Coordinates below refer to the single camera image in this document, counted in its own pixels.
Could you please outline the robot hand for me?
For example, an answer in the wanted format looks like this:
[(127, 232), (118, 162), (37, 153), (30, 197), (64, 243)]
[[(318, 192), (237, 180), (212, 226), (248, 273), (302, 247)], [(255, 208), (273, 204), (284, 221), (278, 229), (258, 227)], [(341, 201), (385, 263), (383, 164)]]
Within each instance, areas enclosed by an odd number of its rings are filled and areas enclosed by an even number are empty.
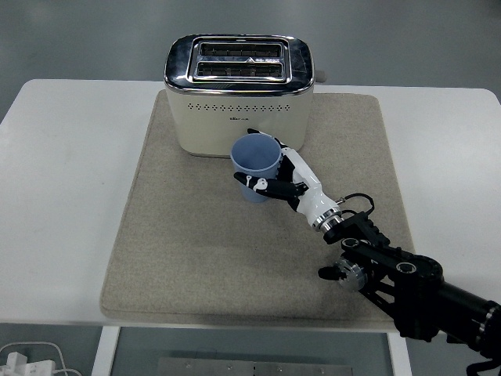
[(300, 154), (277, 138), (249, 128), (230, 151), (244, 197), (286, 201), (311, 228), (326, 232), (343, 221), (339, 204), (323, 192), (322, 183)]

